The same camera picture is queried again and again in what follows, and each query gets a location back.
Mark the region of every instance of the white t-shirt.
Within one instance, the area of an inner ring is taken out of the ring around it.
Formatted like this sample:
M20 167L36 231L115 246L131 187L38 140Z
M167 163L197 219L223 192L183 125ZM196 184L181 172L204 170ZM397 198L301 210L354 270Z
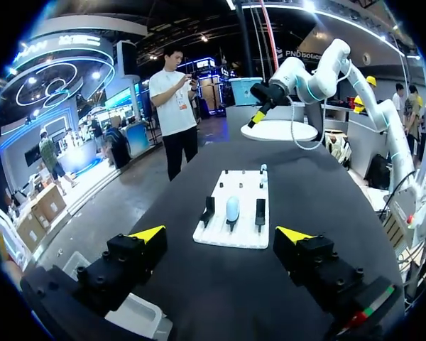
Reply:
M184 73L173 71L167 72L162 69L150 78L150 98L168 91L176 85ZM177 90L177 92L163 105L156 108L158 111L161 133L163 136L180 133L196 126L194 114L188 97L191 90L189 82Z
M397 92L395 92L395 94L393 95L393 103L395 104L396 110L400 111L402 109L400 107L401 98L399 97Z

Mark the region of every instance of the black pants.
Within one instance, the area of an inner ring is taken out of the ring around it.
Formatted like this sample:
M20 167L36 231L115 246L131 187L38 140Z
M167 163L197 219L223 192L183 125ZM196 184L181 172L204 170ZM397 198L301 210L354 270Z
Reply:
M194 126L180 133L164 136L163 142L168 158L169 180L172 181L181 171L182 151L185 151L187 162L197 154L197 129Z

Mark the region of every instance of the backpack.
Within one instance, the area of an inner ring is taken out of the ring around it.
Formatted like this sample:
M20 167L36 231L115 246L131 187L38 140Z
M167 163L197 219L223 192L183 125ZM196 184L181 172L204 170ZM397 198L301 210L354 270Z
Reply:
M347 141L347 138L326 134L325 147L341 165L347 169L350 168L352 149L350 148L350 143Z
M390 169L386 158L379 154L374 156L364 180L368 181L369 187L387 190L390 187Z

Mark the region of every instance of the display stand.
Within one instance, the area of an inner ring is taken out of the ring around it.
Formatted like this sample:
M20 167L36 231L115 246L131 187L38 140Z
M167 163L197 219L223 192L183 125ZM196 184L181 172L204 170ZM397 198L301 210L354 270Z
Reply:
M234 226L227 222L226 206L230 197L239 200L239 216ZM223 170L213 190L213 208L206 207L204 216L211 217L199 221L192 235L195 242L221 247L237 247L242 249L266 249L269 236L268 175L266 170ZM261 213L257 211L258 199L261 202ZM256 225L258 215L260 226Z

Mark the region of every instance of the blue bin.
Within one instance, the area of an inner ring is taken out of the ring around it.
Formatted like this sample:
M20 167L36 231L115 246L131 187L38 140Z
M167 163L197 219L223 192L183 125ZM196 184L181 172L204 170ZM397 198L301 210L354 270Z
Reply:
M256 105L258 99L251 94L251 88L254 84L262 82L262 78L232 78L232 92L235 97L235 105Z

